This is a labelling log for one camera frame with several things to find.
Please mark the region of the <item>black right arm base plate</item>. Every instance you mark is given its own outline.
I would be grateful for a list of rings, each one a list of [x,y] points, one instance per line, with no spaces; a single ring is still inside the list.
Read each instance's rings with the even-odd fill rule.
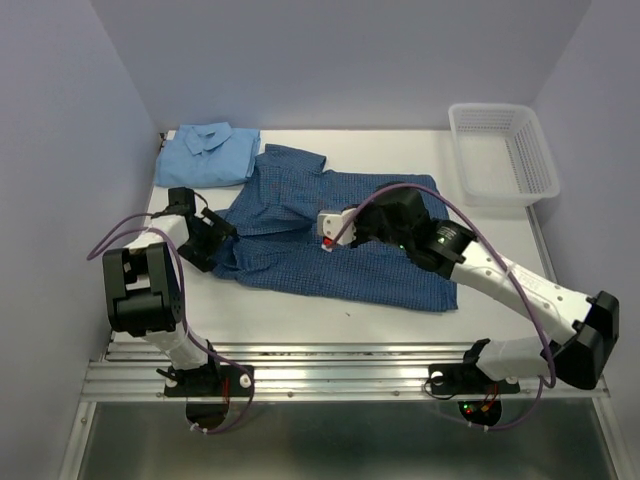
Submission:
[[[517,394],[521,391],[518,382],[491,380],[475,364],[452,363],[432,364],[425,382],[430,392],[436,396],[480,395],[493,393]]]

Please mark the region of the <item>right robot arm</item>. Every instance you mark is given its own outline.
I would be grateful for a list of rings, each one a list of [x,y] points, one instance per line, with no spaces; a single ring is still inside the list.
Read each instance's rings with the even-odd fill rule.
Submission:
[[[481,339],[458,363],[436,367],[440,392],[464,393],[529,377],[592,390],[619,338],[619,301],[601,291],[564,288],[499,254],[472,222],[430,214],[427,188],[391,183],[342,213],[338,241],[357,247],[379,241],[400,248],[418,268],[469,287],[529,320],[531,338]]]

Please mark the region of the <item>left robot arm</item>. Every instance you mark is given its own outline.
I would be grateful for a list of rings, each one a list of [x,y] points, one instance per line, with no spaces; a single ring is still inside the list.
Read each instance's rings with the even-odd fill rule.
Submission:
[[[213,396],[224,385],[212,345],[185,324],[185,300],[179,285],[182,260],[203,273],[216,266],[216,255],[236,229],[205,207],[186,187],[168,190],[168,205],[150,214],[150,223],[137,238],[102,257],[108,318],[115,332],[125,332],[156,347],[171,366],[158,373],[168,397]]]

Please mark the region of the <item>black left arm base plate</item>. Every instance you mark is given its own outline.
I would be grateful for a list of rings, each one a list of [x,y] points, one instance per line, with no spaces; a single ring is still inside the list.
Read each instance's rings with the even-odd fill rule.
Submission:
[[[254,374],[251,365],[241,369],[230,365],[203,365],[192,370],[157,369],[165,381],[164,395],[169,398],[248,398],[249,381]]]

